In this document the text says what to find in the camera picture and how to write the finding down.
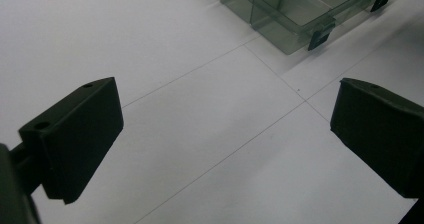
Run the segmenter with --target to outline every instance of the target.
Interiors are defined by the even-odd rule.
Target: white surface
[[[413,200],[325,119],[344,76],[424,105],[423,11],[391,0],[285,56],[218,0],[0,0],[0,142],[115,76],[124,131],[76,203],[34,193],[45,224],[397,223]]]
[[[411,201],[327,124],[301,105],[139,224],[397,223]]]

